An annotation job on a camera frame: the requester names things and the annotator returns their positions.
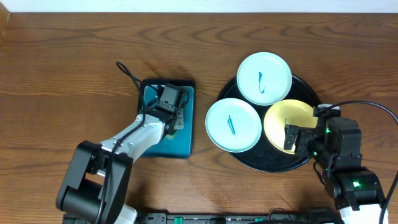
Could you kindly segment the green scrubbing sponge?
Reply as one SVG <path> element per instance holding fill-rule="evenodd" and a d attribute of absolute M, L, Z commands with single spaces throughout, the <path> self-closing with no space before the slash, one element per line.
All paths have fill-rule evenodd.
<path fill-rule="evenodd" d="M 165 136 L 166 139 L 174 139 L 177 136 L 178 132 L 174 132 L 173 134 L 167 134 Z"/>

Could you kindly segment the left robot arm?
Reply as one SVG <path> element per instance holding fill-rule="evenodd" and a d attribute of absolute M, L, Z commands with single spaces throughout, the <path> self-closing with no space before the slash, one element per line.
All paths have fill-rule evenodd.
<path fill-rule="evenodd" d="M 135 223 L 138 212 L 125 204 L 134 162 L 168 136 L 176 142 L 166 151 L 192 148 L 194 104 L 173 111 L 146 107 L 132 124 L 114 137 L 76 147 L 56 198 L 56 207 L 83 222 Z"/>

